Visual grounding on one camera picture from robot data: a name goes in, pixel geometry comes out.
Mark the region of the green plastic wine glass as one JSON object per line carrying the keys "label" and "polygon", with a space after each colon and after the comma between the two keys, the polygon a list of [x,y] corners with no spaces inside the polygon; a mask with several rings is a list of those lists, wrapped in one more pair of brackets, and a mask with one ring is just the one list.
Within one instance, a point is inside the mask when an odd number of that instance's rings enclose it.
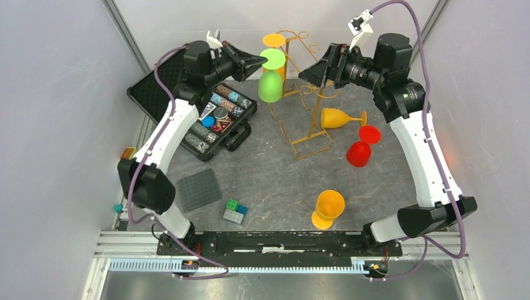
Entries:
{"label": "green plastic wine glass", "polygon": [[264,72],[259,80],[258,96],[265,103],[275,103],[282,98],[284,79],[280,72],[286,62],[285,54],[278,49],[269,48],[261,53],[267,58],[262,65]]}

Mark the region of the gold wire wine glass rack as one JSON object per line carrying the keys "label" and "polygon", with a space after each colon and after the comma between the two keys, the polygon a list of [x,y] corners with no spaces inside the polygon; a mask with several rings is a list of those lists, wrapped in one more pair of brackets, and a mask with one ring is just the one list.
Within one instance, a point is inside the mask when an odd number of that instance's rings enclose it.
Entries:
{"label": "gold wire wine glass rack", "polygon": [[[323,88],[312,87],[308,84],[301,85],[301,84],[297,84],[294,82],[292,83],[291,86],[287,86],[288,74],[295,75],[300,72],[300,69],[297,63],[291,57],[291,51],[290,51],[291,43],[295,41],[299,41],[301,46],[311,55],[313,59],[316,59],[316,54],[319,52],[319,45],[306,43],[306,39],[309,37],[309,34],[307,33],[307,31],[295,32],[290,29],[284,29],[284,30],[280,30],[275,33],[281,34],[286,38],[286,43],[280,47],[281,51],[286,55],[286,78],[285,78],[285,81],[283,82],[282,97],[285,98],[285,97],[289,97],[293,95],[298,96],[299,99],[301,100],[302,107],[305,110],[312,113],[311,122],[309,124],[309,129],[308,129],[307,134],[296,140],[291,139],[286,134],[282,120],[276,116],[274,109],[273,109],[273,105],[269,104],[268,108],[269,108],[272,118],[279,124],[279,128],[281,130],[282,135],[291,145],[292,150],[294,151],[294,158],[296,160],[301,160],[309,156],[315,155],[317,153],[321,153],[325,150],[328,150],[333,145],[332,137],[329,135],[326,129],[321,127],[320,122],[317,120],[317,116],[318,116],[318,113],[321,111],[321,101],[323,99],[335,98],[336,95],[334,94],[332,96],[325,96]],[[329,141],[327,146],[321,149],[318,149],[314,152],[310,152],[309,154],[301,155],[299,153],[297,149],[299,145],[301,145],[302,143],[308,142],[312,139],[319,138],[321,136],[324,136]]]}

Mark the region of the red plastic wine glass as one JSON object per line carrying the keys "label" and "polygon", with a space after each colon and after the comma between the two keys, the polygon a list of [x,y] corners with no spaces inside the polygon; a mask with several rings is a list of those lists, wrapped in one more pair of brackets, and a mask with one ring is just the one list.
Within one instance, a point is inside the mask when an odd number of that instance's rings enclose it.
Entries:
{"label": "red plastic wine glass", "polygon": [[348,163],[357,168],[363,168],[371,157],[371,146],[381,140],[378,128],[365,125],[359,129],[359,141],[351,145],[346,153]]}

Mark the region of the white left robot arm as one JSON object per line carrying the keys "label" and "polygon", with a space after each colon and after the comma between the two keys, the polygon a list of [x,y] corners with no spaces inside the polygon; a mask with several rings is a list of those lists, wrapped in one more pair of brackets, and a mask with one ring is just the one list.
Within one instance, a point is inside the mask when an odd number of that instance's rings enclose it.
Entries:
{"label": "white left robot arm", "polygon": [[[168,88],[159,77],[159,67],[165,59],[182,59],[177,82]],[[245,81],[267,58],[242,51],[227,41],[211,48],[206,41],[193,41],[164,53],[154,65],[154,79],[168,97],[166,112],[146,144],[131,159],[121,159],[117,170],[127,200],[127,212],[137,206],[146,212],[139,219],[129,216],[129,222],[139,224],[152,217],[172,246],[180,254],[190,254],[196,248],[196,237],[190,234],[192,223],[174,202],[176,188],[167,178],[169,163],[192,125],[211,100],[213,90],[227,78]]]}

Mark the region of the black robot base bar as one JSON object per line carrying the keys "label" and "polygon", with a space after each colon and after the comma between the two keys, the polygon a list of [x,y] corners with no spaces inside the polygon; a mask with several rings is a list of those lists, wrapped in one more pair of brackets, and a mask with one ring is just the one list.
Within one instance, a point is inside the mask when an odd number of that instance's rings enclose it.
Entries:
{"label": "black robot base bar", "polygon": [[397,242],[376,243],[360,231],[203,231],[184,240],[204,267],[346,267],[351,258],[396,258]]}

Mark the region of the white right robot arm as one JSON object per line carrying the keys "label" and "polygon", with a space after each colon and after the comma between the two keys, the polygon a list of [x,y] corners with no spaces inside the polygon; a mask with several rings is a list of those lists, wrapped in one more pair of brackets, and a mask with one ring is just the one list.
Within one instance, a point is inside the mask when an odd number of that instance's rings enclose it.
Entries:
{"label": "white right robot arm", "polygon": [[361,247],[369,255],[379,254],[387,241],[416,238],[456,224],[453,201],[462,218],[478,208],[475,198],[463,196],[450,177],[431,112],[423,109],[426,90],[409,78],[412,53],[409,38],[396,33],[378,38],[372,58],[364,57],[357,46],[331,43],[320,60],[298,75],[319,88],[332,81],[336,89],[352,83],[372,91],[404,151],[417,203],[364,226]]}

